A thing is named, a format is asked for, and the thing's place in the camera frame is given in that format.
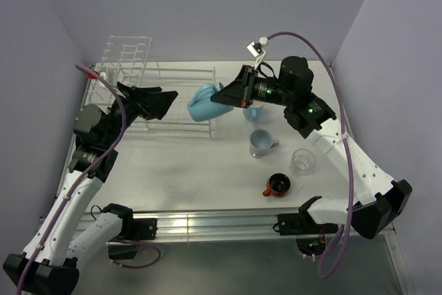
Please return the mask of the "round light blue mug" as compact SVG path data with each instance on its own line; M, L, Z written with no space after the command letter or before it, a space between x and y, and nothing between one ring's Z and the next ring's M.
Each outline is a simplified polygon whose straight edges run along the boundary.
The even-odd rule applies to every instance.
M232 106L211 101L211 97L223 87L220 82L199 87L187 104L189 115L195 122L212 120L233 110Z

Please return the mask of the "faceted light blue mug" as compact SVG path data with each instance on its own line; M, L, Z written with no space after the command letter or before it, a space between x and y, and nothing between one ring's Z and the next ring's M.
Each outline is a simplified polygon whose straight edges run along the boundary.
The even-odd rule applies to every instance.
M243 116L249 122L257 122L260 119L265 103L254 101L252 105L243 109Z

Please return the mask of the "grey footed mug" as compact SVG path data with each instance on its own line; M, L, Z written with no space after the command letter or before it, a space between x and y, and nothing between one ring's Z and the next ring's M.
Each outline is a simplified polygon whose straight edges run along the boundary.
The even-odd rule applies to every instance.
M249 136L249 153L254 158L264 157L278 145L279 140L264 129L255 130Z

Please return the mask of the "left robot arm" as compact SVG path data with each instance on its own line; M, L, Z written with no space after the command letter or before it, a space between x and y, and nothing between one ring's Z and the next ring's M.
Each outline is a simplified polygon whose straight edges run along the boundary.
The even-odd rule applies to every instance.
M75 151L61 191L44 223L20 254L9 254L3 270L17 293L72 294L87 260L112 239L134 233L133 210L115 203L102 209L92 226L74 233L86 208L108 179L125 130L139 117L162 119L178 96L160 87L117 85L107 111L95 104L80 108L75 119Z

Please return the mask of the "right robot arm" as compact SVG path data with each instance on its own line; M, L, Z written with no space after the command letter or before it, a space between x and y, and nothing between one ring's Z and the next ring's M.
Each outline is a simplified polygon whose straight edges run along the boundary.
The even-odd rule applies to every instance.
M284 58L278 76L259 77L258 73L258 68L243 65L238 76L211 101L236 108L247 108L255 101L284 106L287 123L316 146L353 186L352 203L314 196L280 231L314 234L324 226L334 233L349 222L362 237L376 237L401 215L412 193L411 185L384 172L342 130L335 112L313 93L314 74L305 58Z

